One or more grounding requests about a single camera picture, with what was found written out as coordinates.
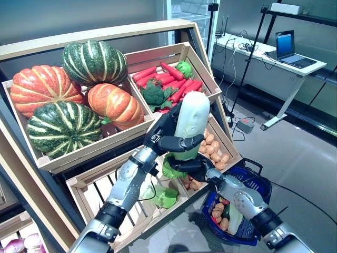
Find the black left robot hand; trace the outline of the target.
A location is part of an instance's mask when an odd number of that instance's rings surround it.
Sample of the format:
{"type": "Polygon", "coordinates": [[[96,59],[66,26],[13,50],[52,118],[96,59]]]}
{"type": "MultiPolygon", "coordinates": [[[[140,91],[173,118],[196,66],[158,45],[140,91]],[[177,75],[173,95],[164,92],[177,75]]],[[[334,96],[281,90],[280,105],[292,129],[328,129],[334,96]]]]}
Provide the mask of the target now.
{"type": "Polygon", "coordinates": [[[182,103],[163,114],[147,132],[143,144],[151,148],[157,156],[167,152],[185,152],[196,148],[203,140],[203,134],[191,138],[175,137],[175,129],[182,103]]]}

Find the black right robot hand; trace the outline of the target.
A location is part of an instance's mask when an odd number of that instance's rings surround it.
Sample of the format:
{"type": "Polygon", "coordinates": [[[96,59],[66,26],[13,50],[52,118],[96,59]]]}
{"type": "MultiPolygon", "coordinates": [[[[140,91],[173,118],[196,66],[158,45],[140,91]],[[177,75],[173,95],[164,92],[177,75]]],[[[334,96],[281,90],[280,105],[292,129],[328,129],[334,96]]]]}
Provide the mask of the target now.
{"type": "Polygon", "coordinates": [[[198,154],[195,159],[186,161],[168,158],[169,165],[176,171],[184,172],[198,182],[209,182],[217,177],[214,164],[204,155],[198,154]]]}

